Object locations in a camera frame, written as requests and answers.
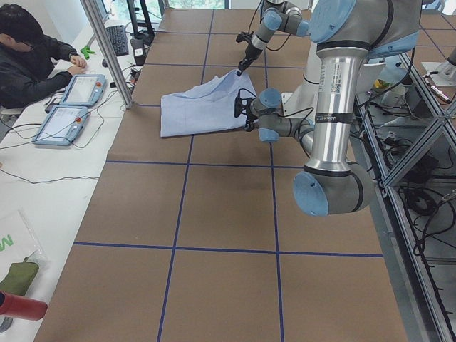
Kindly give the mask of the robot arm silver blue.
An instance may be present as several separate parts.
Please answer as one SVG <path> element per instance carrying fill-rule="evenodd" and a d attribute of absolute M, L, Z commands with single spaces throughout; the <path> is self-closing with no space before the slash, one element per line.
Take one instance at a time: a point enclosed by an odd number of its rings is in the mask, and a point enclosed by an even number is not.
<path fill-rule="evenodd" d="M 261 1 L 260 24 L 256 31 L 242 31 L 236 42 L 247 42 L 245 56 L 239 62 L 237 75 L 240 76 L 260 57 L 277 31 L 290 36 L 304 37 L 310 34 L 309 22 L 302 17 L 301 10 L 289 1 Z"/>
<path fill-rule="evenodd" d="M 421 2 L 320 1 L 309 20 L 287 1 L 262 1 L 260 7 L 259 28 L 237 37 L 247 42 L 239 70 L 258 59 L 277 31 L 308 36 L 321 62 L 315 116 L 308 120 L 286 114 L 273 88 L 255 98 L 237 98 L 235 115 L 245 115 L 245 129 L 257 129 L 261 141 L 292 137 L 310 155 L 294 178 L 294 199 L 302 212 L 324 217 L 363 209 L 374 195 L 374 185 L 368 172 L 346 157 L 358 77 L 368 59 L 415 47 Z"/>

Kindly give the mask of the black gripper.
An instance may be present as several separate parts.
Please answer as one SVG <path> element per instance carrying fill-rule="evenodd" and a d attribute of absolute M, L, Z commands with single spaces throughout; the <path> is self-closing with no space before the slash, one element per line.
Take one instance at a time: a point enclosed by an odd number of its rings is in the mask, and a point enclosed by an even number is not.
<path fill-rule="evenodd" d="M 245 57 L 239 62 L 236 74 L 241 76 L 250 65 L 260 57 L 262 50 L 253 45 L 248 45 L 245 49 Z"/>
<path fill-rule="evenodd" d="M 246 108 L 244 110 L 244 114 L 247 117 L 244 125 L 244 130 L 246 132 L 251 132 L 253 129 L 255 129 L 255 122 L 258 121 L 259 116 L 257 112 L 251 107 Z"/>

